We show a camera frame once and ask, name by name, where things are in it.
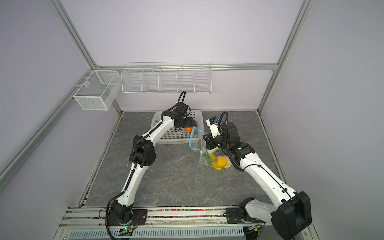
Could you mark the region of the yellow peach with red spot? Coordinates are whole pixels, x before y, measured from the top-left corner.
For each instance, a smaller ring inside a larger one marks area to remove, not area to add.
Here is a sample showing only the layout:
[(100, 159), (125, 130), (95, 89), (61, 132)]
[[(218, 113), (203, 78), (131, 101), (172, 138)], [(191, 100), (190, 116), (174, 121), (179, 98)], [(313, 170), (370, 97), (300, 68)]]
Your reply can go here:
[(218, 156), (215, 159), (215, 168), (221, 169), (224, 168), (227, 165), (227, 160), (223, 156)]

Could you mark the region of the clear zip bag blue zipper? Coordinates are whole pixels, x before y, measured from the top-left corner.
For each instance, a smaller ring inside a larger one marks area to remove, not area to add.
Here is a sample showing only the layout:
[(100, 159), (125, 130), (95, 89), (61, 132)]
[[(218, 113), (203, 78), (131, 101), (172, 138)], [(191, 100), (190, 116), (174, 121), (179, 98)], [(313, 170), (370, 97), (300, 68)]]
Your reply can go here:
[(228, 170), (232, 167), (230, 159), (222, 153), (221, 149), (215, 148), (208, 150), (207, 143), (203, 139), (204, 132), (196, 127), (188, 128), (190, 130), (189, 147), (195, 153), (200, 155), (199, 163), (211, 167), (217, 171)]

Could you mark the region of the white perforated plastic basket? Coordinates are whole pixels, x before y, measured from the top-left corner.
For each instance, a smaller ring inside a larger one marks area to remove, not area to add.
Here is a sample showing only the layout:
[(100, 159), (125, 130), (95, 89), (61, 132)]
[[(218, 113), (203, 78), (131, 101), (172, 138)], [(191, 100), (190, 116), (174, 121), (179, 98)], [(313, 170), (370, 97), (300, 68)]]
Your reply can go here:
[[(151, 128), (153, 128), (161, 120), (162, 111), (155, 112)], [(192, 110), (190, 117), (192, 117), (197, 123), (197, 129), (204, 129), (203, 114), (199, 110)], [(169, 129), (158, 141), (160, 145), (171, 145), (171, 144), (188, 144), (191, 136), (191, 132), (181, 129), (175, 132), (174, 129)]]

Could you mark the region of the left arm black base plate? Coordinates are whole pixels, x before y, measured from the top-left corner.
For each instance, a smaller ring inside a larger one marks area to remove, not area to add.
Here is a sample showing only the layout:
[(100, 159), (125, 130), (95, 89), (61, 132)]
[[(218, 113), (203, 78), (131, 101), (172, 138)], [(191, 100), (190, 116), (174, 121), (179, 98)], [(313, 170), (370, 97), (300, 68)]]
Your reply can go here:
[(107, 223), (108, 226), (142, 226), (146, 223), (147, 215), (147, 209), (109, 210)]

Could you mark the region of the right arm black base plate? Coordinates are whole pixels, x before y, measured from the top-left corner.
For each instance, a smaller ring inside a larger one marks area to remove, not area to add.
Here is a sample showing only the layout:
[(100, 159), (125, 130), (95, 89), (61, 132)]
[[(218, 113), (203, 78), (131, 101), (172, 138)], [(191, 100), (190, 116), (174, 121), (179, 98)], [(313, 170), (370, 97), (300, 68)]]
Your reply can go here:
[(259, 219), (251, 218), (243, 208), (226, 208), (223, 216), (227, 219), (228, 224), (264, 224)]

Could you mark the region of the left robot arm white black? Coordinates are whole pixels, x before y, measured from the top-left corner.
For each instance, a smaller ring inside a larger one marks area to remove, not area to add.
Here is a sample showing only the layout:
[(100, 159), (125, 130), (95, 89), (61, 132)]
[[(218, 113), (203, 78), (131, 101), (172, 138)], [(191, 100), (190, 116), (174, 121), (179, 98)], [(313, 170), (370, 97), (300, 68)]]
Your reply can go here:
[(132, 164), (130, 173), (122, 191), (107, 203), (106, 226), (113, 220), (117, 220), (118, 225), (131, 223), (137, 190), (145, 172), (156, 159), (155, 145), (160, 138), (171, 128), (179, 131), (193, 126), (193, 118), (190, 117), (191, 107), (184, 103), (185, 96), (186, 91), (182, 91), (177, 103), (162, 112), (160, 121), (154, 127), (141, 136), (135, 136), (129, 156)]

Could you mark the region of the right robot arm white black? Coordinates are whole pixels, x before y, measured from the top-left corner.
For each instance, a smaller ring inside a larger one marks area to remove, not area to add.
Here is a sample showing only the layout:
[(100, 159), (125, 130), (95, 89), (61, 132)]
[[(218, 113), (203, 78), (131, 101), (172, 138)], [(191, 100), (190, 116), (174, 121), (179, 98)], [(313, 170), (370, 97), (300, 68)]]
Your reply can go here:
[(221, 150), (233, 167), (248, 173), (270, 198), (270, 205), (252, 198), (241, 202), (239, 206), (245, 216), (271, 224), (281, 238), (293, 240), (312, 224), (310, 197), (303, 191), (295, 191), (271, 171), (256, 151), (241, 141), (237, 127), (228, 118), (228, 112), (223, 111), (219, 118), (206, 121), (211, 131), (203, 136), (207, 149)]

